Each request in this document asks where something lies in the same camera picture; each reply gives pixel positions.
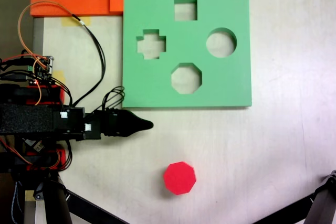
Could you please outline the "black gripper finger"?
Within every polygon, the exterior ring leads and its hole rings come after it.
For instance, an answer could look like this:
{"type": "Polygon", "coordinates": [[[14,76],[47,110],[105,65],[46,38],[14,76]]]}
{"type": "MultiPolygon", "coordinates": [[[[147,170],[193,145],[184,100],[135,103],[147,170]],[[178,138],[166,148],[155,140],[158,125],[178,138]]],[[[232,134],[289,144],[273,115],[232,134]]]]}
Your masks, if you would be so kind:
{"type": "Polygon", "coordinates": [[[150,130],[153,128],[153,124],[152,125],[133,125],[130,127],[125,127],[123,129],[123,137],[128,137],[134,133],[140,132],[140,131],[145,131],[145,130],[150,130]]]}
{"type": "Polygon", "coordinates": [[[153,126],[154,124],[151,121],[142,119],[128,110],[123,110],[123,118],[125,123],[137,125],[137,126],[153,126]]]}

